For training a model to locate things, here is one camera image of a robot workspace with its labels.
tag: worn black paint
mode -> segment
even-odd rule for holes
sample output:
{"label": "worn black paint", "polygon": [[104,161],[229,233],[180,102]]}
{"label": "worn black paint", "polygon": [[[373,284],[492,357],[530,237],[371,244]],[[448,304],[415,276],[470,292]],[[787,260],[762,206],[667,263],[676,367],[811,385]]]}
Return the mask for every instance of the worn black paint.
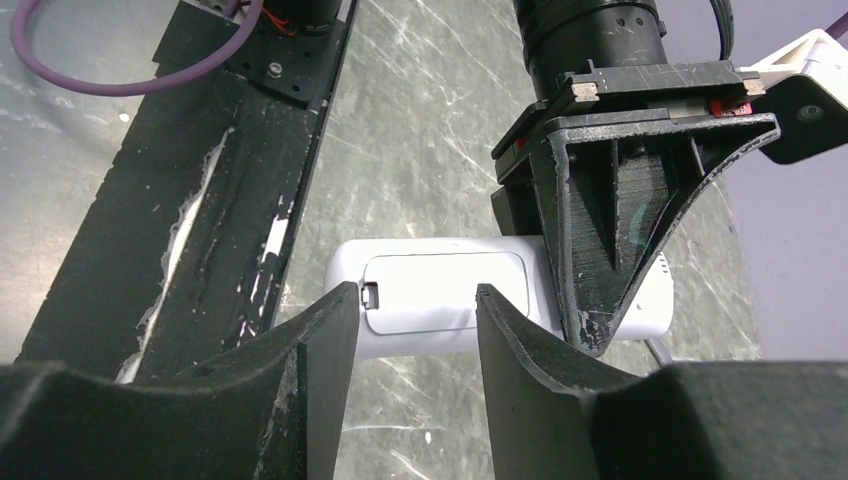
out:
{"label": "worn black paint", "polygon": [[848,366],[594,360],[481,285],[477,337],[498,479],[848,477]]}
{"label": "worn black paint", "polygon": [[358,329],[359,291],[346,283],[167,380],[0,368],[0,476],[332,478]]}
{"label": "worn black paint", "polygon": [[[177,8],[154,57],[157,75],[196,62],[232,33],[226,22],[194,10]],[[171,226],[198,190],[204,157],[232,124],[247,88],[216,71],[144,99],[18,361],[61,361],[115,378],[138,351],[138,323],[162,291]]]}
{"label": "worn black paint", "polygon": [[[337,22],[327,33],[339,47],[306,108],[264,88],[241,98],[138,378],[169,377],[270,328],[349,32]],[[264,256],[275,220],[288,222],[284,240]]]}

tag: white scratch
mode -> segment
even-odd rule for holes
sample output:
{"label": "white scratch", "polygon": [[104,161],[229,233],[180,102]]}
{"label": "white scratch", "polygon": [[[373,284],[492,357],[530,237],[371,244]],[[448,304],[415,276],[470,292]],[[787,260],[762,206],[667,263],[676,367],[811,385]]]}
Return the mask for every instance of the white scratch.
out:
{"label": "white scratch", "polygon": [[107,126],[107,125],[109,125],[109,121],[108,121],[108,120],[106,120],[106,119],[105,119],[105,118],[103,118],[103,117],[98,117],[97,115],[92,115],[92,114],[90,114],[90,113],[86,113],[86,114],[84,114],[84,115],[83,115],[83,117],[87,118],[88,120],[91,120],[92,122],[94,122],[94,123],[96,123],[96,124],[98,124],[98,125],[102,125],[102,126],[104,126],[104,127],[105,127],[105,126]]}
{"label": "white scratch", "polygon": [[385,386],[385,385],[383,385],[382,383],[379,383],[379,384],[378,384],[378,386],[380,387],[380,389],[381,389],[381,390],[383,390],[384,392],[386,392],[386,394],[388,394],[389,396],[391,396],[392,398],[394,398],[394,399],[395,399],[395,401],[397,401],[397,402],[398,402],[398,403],[400,403],[401,405],[405,406],[406,408],[408,408],[408,409],[410,409],[410,410],[412,410],[412,411],[419,411],[419,410],[421,410],[421,407],[420,407],[419,405],[415,405],[415,404],[413,404],[413,403],[412,403],[412,402],[410,402],[408,399],[406,399],[406,398],[402,397],[401,395],[398,395],[398,394],[397,394],[397,392],[392,391],[391,389],[389,389],[388,387],[386,387],[386,386]]}
{"label": "white scratch", "polygon": [[393,27],[395,27],[395,30],[397,30],[397,38],[395,38],[395,45],[400,46],[402,49],[404,49],[404,50],[406,50],[410,53],[413,53],[413,52],[411,50],[409,50],[409,48],[406,48],[405,46],[412,47],[412,49],[417,50],[419,52],[422,50],[420,43],[418,45],[415,45],[411,41],[409,41],[409,37],[407,37],[407,34],[411,34],[413,37],[418,39],[419,42],[421,40],[421,37],[419,37],[418,35],[415,35],[415,33],[409,31],[409,17],[404,18],[403,20],[398,20],[397,17],[395,17],[394,15],[392,15],[391,13],[386,11],[383,7],[374,3],[373,0],[369,0],[369,3],[371,5],[373,5],[374,8],[377,9],[377,11],[380,12],[380,14],[383,15],[383,17],[385,17],[386,20],[388,20],[389,23],[391,23]]}
{"label": "white scratch", "polygon": [[[468,50],[468,47],[466,47],[466,46],[465,46],[465,44],[462,42],[462,38],[459,36],[459,34],[458,34],[458,33],[456,33],[456,31],[455,31],[453,28],[451,28],[451,27],[450,27],[450,25],[448,25],[448,24],[447,24],[447,22],[445,22],[445,21],[442,19],[442,17],[440,17],[440,16],[439,16],[436,12],[434,12],[433,10],[431,10],[431,9],[430,9],[430,7],[428,7],[426,4],[424,4],[424,2],[423,2],[422,0],[415,0],[415,3],[417,3],[417,4],[418,4],[418,6],[420,6],[420,7],[421,7],[424,11],[426,11],[427,13],[429,13],[429,14],[430,14],[433,18],[435,18],[437,22],[441,23],[441,24],[442,24],[445,28],[447,28],[447,29],[448,29],[448,31],[450,31],[450,32],[451,32],[451,35],[453,36],[453,38],[456,40],[456,42],[457,42],[457,43],[459,44],[459,46],[462,48],[462,50],[463,50],[463,51],[464,51],[464,52],[465,52],[465,53],[466,53],[469,57],[471,57],[471,59],[472,59],[472,60],[474,60],[474,63],[476,63],[477,65],[479,65],[479,66],[480,66],[480,68],[482,68],[482,69],[483,69],[483,70],[484,70],[484,71],[485,71],[485,72],[489,75],[489,78],[491,78],[491,79],[492,79],[492,81],[494,81],[494,82],[495,82],[495,84],[497,84],[497,86],[498,86],[501,90],[503,90],[504,92],[506,92],[506,94],[509,96],[509,98],[511,98],[511,99],[513,99],[513,100],[515,100],[515,98],[512,96],[512,92],[510,92],[510,91],[509,91],[509,90],[508,90],[508,89],[504,86],[503,82],[501,82],[500,78],[498,78],[498,76],[495,74],[495,72],[493,72],[491,69],[489,69],[489,67],[487,67],[487,66],[483,65],[483,62],[481,62],[481,61],[480,61],[477,57],[475,57],[475,56],[474,56],[474,54],[472,54],[472,53],[471,53],[471,51],[470,51],[470,50]],[[435,45],[434,45],[434,44],[433,44],[433,43],[432,43],[429,39],[424,39],[424,41],[425,41],[426,43],[428,43],[431,47],[435,48],[435,49],[436,49],[437,51],[439,51],[440,53],[444,54],[444,52],[442,52],[442,50],[441,50],[439,47],[435,46]]]}
{"label": "white scratch", "polygon": [[35,116],[31,113],[27,113],[25,115],[18,115],[17,113],[10,112],[9,110],[7,110],[5,108],[0,108],[0,117],[6,117],[10,120],[14,120],[16,122],[21,122],[21,123],[23,123],[24,120],[26,120],[27,122],[29,122],[30,128],[38,128],[38,129],[47,130],[47,131],[53,132],[53,133],[62,133],[62,129],[60,129],[56,125],[53,125],[50,122],[44,121],[41,118],[39,118],[39,117],[37,117],[37,116]]}
{"label": "white scratch", "polygon": [[453,151],[455,151],[456,153],[458,153],[458,154],[459,154],[462,158],[464,158],[464,159],[465,159],[468,163],[470,163],[470,164],[471,164],[474,168],[476,168],[477,170],[479,170],[479,171],[483,172],[483,175],[486,175],[487,177],[489,177],[489,178],[490,178],[493,182],[497,182],[497,179],[495,178],[495,176],[494,176],[494,175],[492,175],[491,173],[487,172],[485,169],[483,169],[483,167],[481,167],[480,165],[478,165],[478,164],[477,164],[477,162],[475,162],[475,161],[474,161],[474,159],[472,159],[470,156],[468,156],[468,154],[467,154],[467,153],[465,153],[465,151],[464,151],[464,150],[462,150],[461,148],[459,148],[459,145],[457,145],[457,144],[456,144],[456,142],[455,142],[452,138],[450,138],[450,137],[445,137],[445,142],[448,144],[448,146],[449,146],[449,147],[451,147],[451,149],[452,149]]}
{"label": "white scratch", "polygon": [[420,478],[421,480],[430,480],[430,477],[419,472],[415,467],[412,466],[412,462],[410,462],[408,458],[401,455],[397,450],[391,450],[391,453],[392,456],[400,460],[400,463],[402,463],[403,466],[406,467],[406,469],[409,470],[413,475]]}
{"label": "white scratch", "polygon": [[16,82],[11,78],[7,77],[6,75],[0,75],[0,85],[10,87],[14,91],[18,92],[19,94],[25,97],[34,97],[37,94],[35,89],[33,89],[32,87],[28,87],[23,83]]}
{"label": "white scratch", "polygon": [[250,292],[250,303],[254,303],[256,300],[256,292],[259,291],[259,273],[256,273],[256,277],[253,279],[253,291]]}
{"label": "white scratch", "polygon": [[433,397],[431,397],[430,395],[427,395],[426,393],[421,391],[421,389],[418,388],[414,383],[412,383],[412,381],[409,378],[407,378],[407,376],[404,375],[404,372],[402,372],[397,366],[395,366],[394,364],[392,364],[391,362],[389,362],[385,358],[381,358],[380,361],[385,363],[386,365],[388,365],[389,368],[391,368],[392,370],[394,370],[395,373],[397,373],[398,378],[400,378],[403,383],[409,385],[409,387],[411,389],[415,390],[416,392],[420,393],[421,395],[424,395],[425,397],[427,397],[430,400],[433,399]]}
{"label": "white scratch", "polygon": [[327,138],[332,138],[333,140],[341,143],[342,145],[347,146],[348,148],[356,151],[357,153],[361,153],[362,155],[365,155],[368,158],[373,158],[374,160],[379,160],[379,158],[377,158],[376,155],[368,153],[365,150],[363,150],[362,147],[358,147],[358,146],[356,146],[356,145],[354,145],[350,142],[346,142],[346,141],[342,140],[341,138],[333,135],[332,133],[324,133],[324,136],[327,137]]}
{"label": "white scratch", "polygon": [[486,7],[489,9],[490,12],[492,12],[492,18],[497,20],[497,22],[500,23],[502,27],[504,27],[507,30],[509,30],[510,32],[512,32],[512,34],[515,35],[516,38],[518,38],[519,40],[522,40],[521,33],[519,33],[516,24],[513,24],[511,22],[507,22],[506,20],[504,20],[503,19],[503,16],[504,16],[503,12],[498,12],[497,10],[495,10],[492,7],[491,2],[483,2],[483,4],[486,5]]}
{"label": "white scratch", "polygon": [[382,60],[383,63],[386,64],[386,66],[389,67],[389,69],[395,75],[401,78],[405,78],[408,76],[406,70],[404,70],[400,65],[398,65],[397,62],[395,62],[394,59],[392,59],[392,57],[390,57],[388,53],[386,53],[382,48],[380,48],[379,45],[377,45],[377,42],[371,39],[371,37],[365,34],[361,34],[359,37],[365,40],[365,43],[367,43],[375,52],[377,52],[378,56],[380,57],[380,60]]}
{"label": "white scratch", "polygon": [[67,98],[56,97],[56,98],[53,99],[53,101],[51,103],[53,105],[56,105],[57,107],[68,108],[68,109],[74,108],[74,104],[71,103],[71,101],[68,100]]}
{"label": "white scratch", "polygon": [[439,85],[439,88],[442,90],[442,94],[444,94],[445,96],[445,105],[447,105],[448,107],[452,107],[453,104],[455,104],[456,102],[465,100],[466,98],[471,96],[471,92],[468,92],[464,95],[458,95],[454,90],[451,90],[450,97],[448,97],[448,91],[445,89],[445,87]]}

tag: white device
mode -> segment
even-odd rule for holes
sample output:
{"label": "white device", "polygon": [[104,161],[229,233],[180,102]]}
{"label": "white device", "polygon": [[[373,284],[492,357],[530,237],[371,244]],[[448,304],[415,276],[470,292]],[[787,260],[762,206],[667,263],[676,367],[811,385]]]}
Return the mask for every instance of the white device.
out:
{"label": "white device", "polygon": [[848,110],[848,51],[824,30],[804,35],[750,68],[769,89],[793,75],[806,75]]}
{"label": "white device", "polygon": [[[356,358],[477,349],[477,285],[494,285],[531,321],[562,339],[544,240],[538,237],[352,240],[333,255],[324,293],[361,292]],[[614,340],[659,338],[671,325],[674,282],[661,254]]]}

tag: purple cable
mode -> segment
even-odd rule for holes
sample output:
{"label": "purple cable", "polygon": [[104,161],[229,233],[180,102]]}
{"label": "purple cable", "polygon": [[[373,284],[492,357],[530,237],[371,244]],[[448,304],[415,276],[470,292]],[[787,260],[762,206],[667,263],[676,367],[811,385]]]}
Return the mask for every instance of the purple cable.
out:
{"label": "purple cable", "polygon": [[[118,85],[104,85],[76,80],[51,70],[35,58],[27,40],[26,30],[29,19],[32,16],[32,12],[38,6],[38,2],[39,0],[21,0],[18,9],[15,10],[15,14],[12,17],[12,48],[18,54],[21,62],[39,77],[67,90],[102,97],[132,97],[135,95],[161,92],[184,85],[221,66],[247,41],[247,38],[256,26],[256,22],[259,21],[259,16],[262,14],[263,0],[253,0],[244,22],[242,22],[241,27],[239,27],[236,33],[221,48],[203,60],[185,70],[180,70],[164,77],[154,78],[145,82]],[[232,4],[238,5],[239,2],[230,0],[227,8],[229,9]]]}
{"label": "purple cable", "polygon": [[842,15],[839,20],[833,22],[833,25],[827,29],[827,33],[837,40],[848,33],[848,12],[846,12],[845,15]]}
{"label": "purple cable", "polygon": [[243,2],[242,0],[227,0],[227,6],[224,7],[224,17],[233,18],[238,13],[239,9],[245,4],[250,2]]}

